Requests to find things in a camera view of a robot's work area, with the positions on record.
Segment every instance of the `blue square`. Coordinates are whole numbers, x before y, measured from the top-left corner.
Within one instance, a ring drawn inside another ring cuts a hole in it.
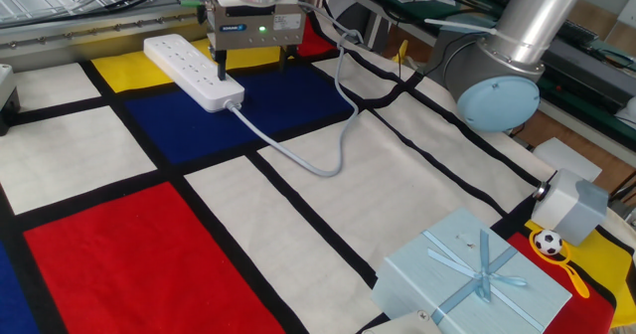
[[[267,135],[353,111],[333,83],[307,67],[235,79],[245,88],[241,112]],[[126,107],[173,164],[257,139],[234,114],[208,113],[182,90],[130,100]]]
[[[0,333],[39,333],[4,247],[0,245]]]

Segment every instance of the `red square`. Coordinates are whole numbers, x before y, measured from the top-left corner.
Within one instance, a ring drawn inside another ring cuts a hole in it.
[[[282,333],[169,184],[25,233],[70,333]]]

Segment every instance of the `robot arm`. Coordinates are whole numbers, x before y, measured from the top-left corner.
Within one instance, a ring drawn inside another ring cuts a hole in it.
[[[443,61],[443,84],[481,131],[521,125],[539,107],[541,57],[576,0],[511,0],[495,35],[467,37]]]

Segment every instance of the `power strip socket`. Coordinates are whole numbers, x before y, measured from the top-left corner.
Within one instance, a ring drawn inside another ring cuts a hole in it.
[[[242,103],[245,89],[230,76],[219,80],[217,65],[179,35],[144,40],[143,52],[184,92],[208,112],[223,110],[228,101]]]

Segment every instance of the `gray cable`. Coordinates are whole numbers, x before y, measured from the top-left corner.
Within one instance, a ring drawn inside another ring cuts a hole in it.
[[[286,147],[284,147],[281,144],[277,143],[275,140],[273,140],[272,138],[270,138],[269,136],[264,134],[262,131],[260,131],[254,124],[252,124],[240,112],[240,106],[239,105],[236,105],[236,104],[233,104],[231,102],[228,102],[228,104],[226,104],[226,108],[229,111],[233,112],[238,117],[238,119],[240,119],[240,121],[242,121],[251,131],[254,132],[254,134],[258,135],[258,137],[263,139],[267,144],[271,145],[273,148],[275,148],[276,150],[280,151],[281,153],[283,153],[285,156],[287,156],[291,160],[295,161],[298,165],[302,166],[306,170],[308,170],[308,171],[310,171],[310,172],[312,172],[312,173],[314,173],[314,174],[316,174],[318,176],[332,177],[332,176],[335,176],[338,173],[340,173],[340,171],[342,170],[343,157],[344,157],[343,156],[342,145],[343,145],[343,140],[344,140],[344,137],[345,137],[345,132],[347,132],[347,129],[349,128],[349,126],[351,125],[353,120],[358,116],[358,113],[360,112],[360,110],[358,109],[358,106],[345,95],[344,91],[340,87],[340,69],[342,68],[342,64],[343,64],[343,61],[345,59],[345,48],[344,48],[344,46],[342,44],[345,42],[345,38],[347,36],[357,36],[360,39],[361,42],[364,42],[364,41],[363,41],[363,38],[362,38],[362,35],[360,34],[360,32],[358,32],[356,30],[349,30],[349,29],[345,28],[340,23],[338,23],[336,20],[334,20],[332,17],[327,15],[324,11],[322,11],[322,9],[318,9],[315,6],[313,6],[311,4],[304,3],[304,2],[299,2],[298,4],[300,6],[308,7],[308,8],[311,8],[311,9],[317,11],[318,13],[320,13],[323,16],[325,16],[327,19],[329,19],[331,22],[333,22],[334,25],[336,25],[338,28],[340,28],[341,30],[343,30],[345,32],[341,36],[340,41],[338,41],[338,49],[340,50],[340,57],[338,58],[338,66],[336,67],[336,74],[334,76],[334,84],[335,84],[336,90],[338,91],[340,96],[349,105],[351,105],[354,108],[354,112],[351,114],[351,116],[345,122],[345,126],[342,128],[342,131],[340,132],[340,137],[338,138],[338,165],[336,166],[336,168],[333,169],[333,170],[318,169],[317,167],[311,165],[306,160],[304,160],[300,156],[294,154],[293,152],[289,151]]]

